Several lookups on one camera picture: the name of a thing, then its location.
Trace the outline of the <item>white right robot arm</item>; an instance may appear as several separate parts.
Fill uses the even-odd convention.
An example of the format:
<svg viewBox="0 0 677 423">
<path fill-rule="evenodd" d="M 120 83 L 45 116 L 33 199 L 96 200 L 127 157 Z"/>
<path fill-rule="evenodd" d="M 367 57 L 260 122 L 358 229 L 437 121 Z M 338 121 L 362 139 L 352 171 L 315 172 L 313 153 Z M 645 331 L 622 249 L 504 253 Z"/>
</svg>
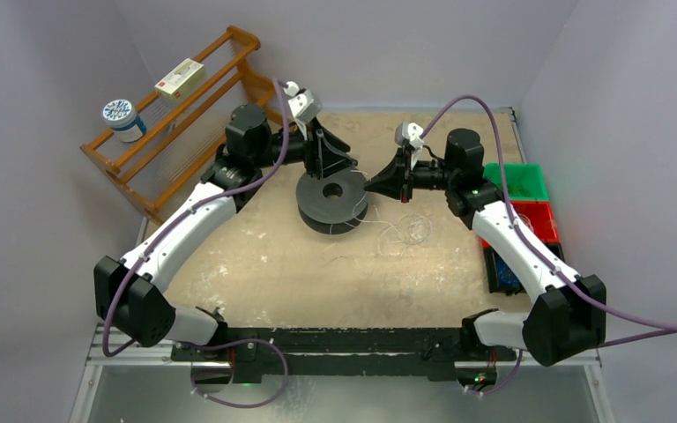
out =
<svg viewBox="0 0 677 423">
<path fill-rule="evenodd" d="M 417 189 L 441 190 L 451 213 L 510 267 L 528 294 L 527 313 L 491 308 L 466 317 L 459 345 L 479 359 L 494 346 L 525 350 L 548 367 L 606 338 L 605 284 L 584 277 L 554 254 L 506 203 L 502 188 L 484 175 L 484 147 L 469 129 L 452 130 L 441 159 L 422 160 L 423 129 L 402 123 L 391 162 L 365 184 L 368 192 L 402 203 Z"/>
</svg>

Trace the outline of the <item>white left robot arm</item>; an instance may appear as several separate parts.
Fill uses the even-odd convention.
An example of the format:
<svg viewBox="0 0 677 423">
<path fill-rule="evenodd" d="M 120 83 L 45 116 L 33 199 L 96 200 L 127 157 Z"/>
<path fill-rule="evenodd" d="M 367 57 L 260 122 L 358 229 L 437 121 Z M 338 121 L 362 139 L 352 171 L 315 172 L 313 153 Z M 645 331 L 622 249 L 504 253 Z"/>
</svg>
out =
<svg viewBox="0 0 677 423">
<path fill-rule="evenodd" d="M 351 147 L 317 118 L 300 131 L 296 122 L 272 132 L 257 104 L 236 108 L 225 142 L 190 196 L 143 243 L 120 259 L 104 256 L 94 266 L 95 307 L 103 321 L 102 343 L 117 328 L 143 347 L 162 340 L 193 345 L 205 360 L 227 351 L 227 323 L 217 311 L 169 302 L 164 292 L 206 238 L 240 212 L 266 180 L 264 168 L 301 162 L 319 179 L 356 165 Z"/>
</svg>

